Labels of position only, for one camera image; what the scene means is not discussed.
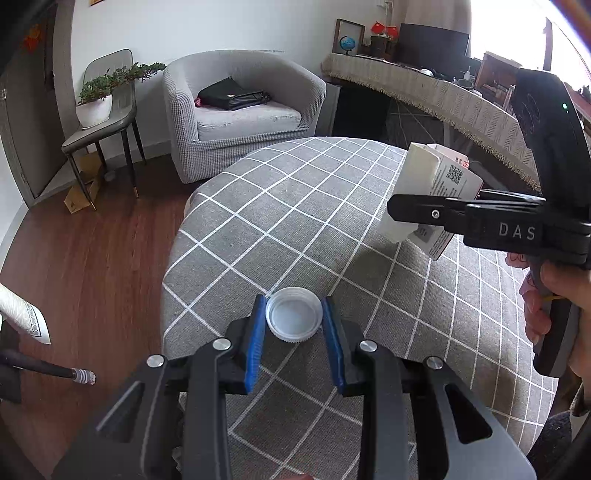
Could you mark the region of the person's right hand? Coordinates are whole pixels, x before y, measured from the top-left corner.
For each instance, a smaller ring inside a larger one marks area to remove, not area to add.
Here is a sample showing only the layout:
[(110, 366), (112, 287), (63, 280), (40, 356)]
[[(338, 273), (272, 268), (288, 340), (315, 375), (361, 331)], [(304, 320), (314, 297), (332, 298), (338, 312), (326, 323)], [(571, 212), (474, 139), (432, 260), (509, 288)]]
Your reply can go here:
[[(581, 309), (579, 332), (569, 366), (581, 379), (571, 413), (575, 417), (583, 417), (590, 413), (590, 272), (546, 261), (541, 267), (540, 278), (549, 291), (570, 300)], [(543, 311), (543, 295), (531, 273), (526, 276), (520, 295), (525, 302), (525, 333), (536, 345), (550, 331), (551, 320)]]

